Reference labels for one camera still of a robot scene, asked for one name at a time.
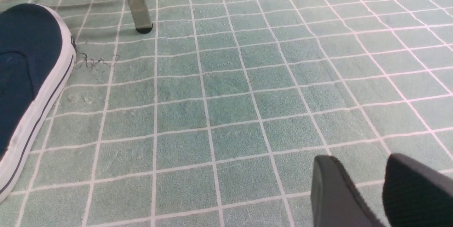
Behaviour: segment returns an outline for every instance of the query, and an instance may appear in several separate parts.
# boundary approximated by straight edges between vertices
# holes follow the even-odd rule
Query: black rubber foot cap
[[[136,30],[141,33],[141,34],[147,34],[153,30],[153,24],[151,24],[151,27],[149,28],[136,28]]]

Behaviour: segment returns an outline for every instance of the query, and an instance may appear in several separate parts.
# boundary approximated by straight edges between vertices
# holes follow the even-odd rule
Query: navy canvas sneaker
[[[52,9],[21,4],[0,14],[0,202],[16,184],[75,58],[71,32]]]

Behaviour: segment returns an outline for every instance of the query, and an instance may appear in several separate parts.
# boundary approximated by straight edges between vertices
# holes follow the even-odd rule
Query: metal chair leg
[[[136,30],[139,33],[149,33],[153,29],[153,23],[149,17],[148,6],[146,0],[127,0],[131,15],[134,19]]]

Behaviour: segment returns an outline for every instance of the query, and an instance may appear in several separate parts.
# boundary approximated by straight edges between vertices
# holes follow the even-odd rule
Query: white rubber sole
[[[0,203],[16,185],[36,135],[71,75],[76,58],[69,28],[55,11],[46,6],[43,7],[57,20],[63,45],[57,63],[42,84],[35,100],[22,116],[11,137],[8,150],[0,161]]]

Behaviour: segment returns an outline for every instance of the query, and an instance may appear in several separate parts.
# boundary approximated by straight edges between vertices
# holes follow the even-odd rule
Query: green carpet
[[[319,154],[381,219],[391,152],[453,176],[453,0],[23,2],[80,53],[2,227],[310,227]]]

